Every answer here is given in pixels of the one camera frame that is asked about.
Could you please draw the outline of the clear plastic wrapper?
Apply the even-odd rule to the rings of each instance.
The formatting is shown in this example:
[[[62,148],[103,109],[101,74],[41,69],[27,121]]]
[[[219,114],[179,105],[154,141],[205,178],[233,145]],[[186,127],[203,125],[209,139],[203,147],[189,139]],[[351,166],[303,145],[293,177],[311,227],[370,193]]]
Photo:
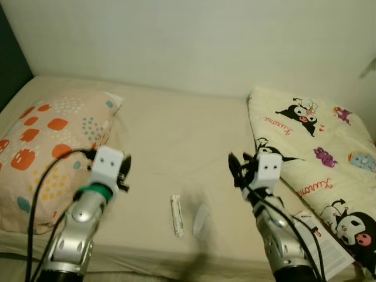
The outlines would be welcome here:
[[[210,212],[209,205],[202,203],[196,209],[195,218],[193,221],[192,234],[195,237],[203,239],[204,237],[209,236],[210,233]]]

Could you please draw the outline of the peach spotted pillow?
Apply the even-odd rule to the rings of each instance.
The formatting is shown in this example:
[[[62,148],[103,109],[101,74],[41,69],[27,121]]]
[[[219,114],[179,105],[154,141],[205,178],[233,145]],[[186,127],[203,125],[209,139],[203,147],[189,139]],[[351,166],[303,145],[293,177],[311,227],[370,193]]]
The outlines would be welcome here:
[[[89,177],[81,148],[104,145],[123,98],[101,90],[54,92],[30,105],[0,137],[0,229],[47,233]],[[38,198],[37,187],[41,187]]]

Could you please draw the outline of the beige bed mattress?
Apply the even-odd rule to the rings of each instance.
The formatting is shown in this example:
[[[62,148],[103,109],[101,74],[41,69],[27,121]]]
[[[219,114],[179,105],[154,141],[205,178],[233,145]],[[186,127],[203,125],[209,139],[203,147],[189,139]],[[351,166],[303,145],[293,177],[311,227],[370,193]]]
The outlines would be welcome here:
[[[0,112],[0,133],[34,102],[65,90],[102,90],[124,98],[107,141],[132,155],[119,193],[94,238],[86,280],[126,282],[134,274],[178,279],[198,255],[191,234],[199,204],[209,207],[209,256],[198,282],[273,282],[252,206],[233,186],[228,155],[253,153],[245,98],[193,96],[147,87],[35,77]],[[179,194],[188,232],[173,232],[171,195]]]

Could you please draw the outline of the white slim remote control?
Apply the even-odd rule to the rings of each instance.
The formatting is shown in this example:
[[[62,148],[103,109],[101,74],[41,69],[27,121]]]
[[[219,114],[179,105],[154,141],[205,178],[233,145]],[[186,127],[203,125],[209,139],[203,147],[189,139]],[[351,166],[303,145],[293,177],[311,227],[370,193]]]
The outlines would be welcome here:
[[[179,195],[171,195],[171,213],[172,213],[172,223],[174,234],[176,237],[183,237],[184,227],[183,227],[183,214]]]

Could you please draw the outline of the cream cartoon print blanket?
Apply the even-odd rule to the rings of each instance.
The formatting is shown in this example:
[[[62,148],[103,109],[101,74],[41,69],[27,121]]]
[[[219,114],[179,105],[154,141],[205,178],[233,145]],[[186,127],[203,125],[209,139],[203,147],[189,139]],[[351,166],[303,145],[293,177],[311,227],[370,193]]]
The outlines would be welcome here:
[[[248,115],[256,150],[282,156],[284,183],[373,273],[376,157],[361,118],[332,102],[260,87],[250,92]]]

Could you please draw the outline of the white paper booklet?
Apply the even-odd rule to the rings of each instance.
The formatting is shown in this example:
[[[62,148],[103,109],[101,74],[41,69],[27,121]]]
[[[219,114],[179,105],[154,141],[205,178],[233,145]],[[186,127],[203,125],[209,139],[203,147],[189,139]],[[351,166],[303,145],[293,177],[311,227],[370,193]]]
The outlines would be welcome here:
[[[354,258],[341,247],[325,225],[320,223],[311,212],[302,210],[294,217],[293,223],[310,250],[317,268],[321,267],[323,261],[327,282],[335,282],[337,275],[352,266]]]

